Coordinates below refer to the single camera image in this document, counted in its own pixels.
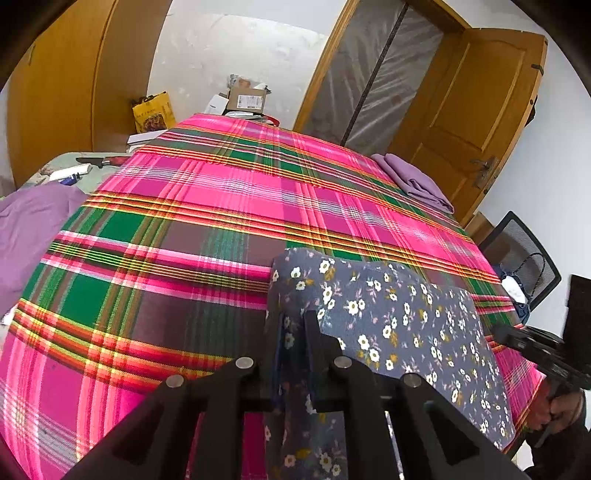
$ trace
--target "cardboard box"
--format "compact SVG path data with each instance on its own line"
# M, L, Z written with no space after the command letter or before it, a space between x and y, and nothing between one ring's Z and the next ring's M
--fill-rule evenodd
M230 89L230 101L226 108L228 110L237 110L239 112L262 113L265 108L266 97L266 90L232 87Z

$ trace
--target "floral fabric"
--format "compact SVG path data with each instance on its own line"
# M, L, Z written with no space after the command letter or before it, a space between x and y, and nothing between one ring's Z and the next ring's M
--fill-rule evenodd
M293 248L275 259L268 296L268 315L283 312L286 332L285 409L265 416L270 478L348 478L342 412L316 413L306 385L301 318L311 309L345 355L382 375L416 372L497 448L513 439L503 380L465 290L430 284L395 262Z

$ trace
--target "hand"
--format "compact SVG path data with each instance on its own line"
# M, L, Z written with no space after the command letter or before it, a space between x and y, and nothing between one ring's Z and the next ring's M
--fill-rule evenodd
M552 402L548 401L549 394L550 381L545 378L531 403L527 426L531 430L542 430L554 417L556 422L553 424L551 432L555 434L562 432L579 418L583 410L583 392L577 391L561 395Z

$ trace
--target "purple blanket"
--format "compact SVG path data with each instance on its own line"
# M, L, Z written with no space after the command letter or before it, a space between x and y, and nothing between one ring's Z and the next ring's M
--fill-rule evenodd
M0 200L0 318L21 298L49 244L87 197L52 181Z
M376 153L371 158L409 197L442 212L453 213L453 205L437 184L417 167L391 153L386 153L385 157Z

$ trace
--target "yellow bag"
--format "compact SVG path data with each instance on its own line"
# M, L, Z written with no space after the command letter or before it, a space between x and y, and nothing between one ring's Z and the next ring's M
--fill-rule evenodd
M132 110L139 134L172 128L177 124L166 92L141 98Z

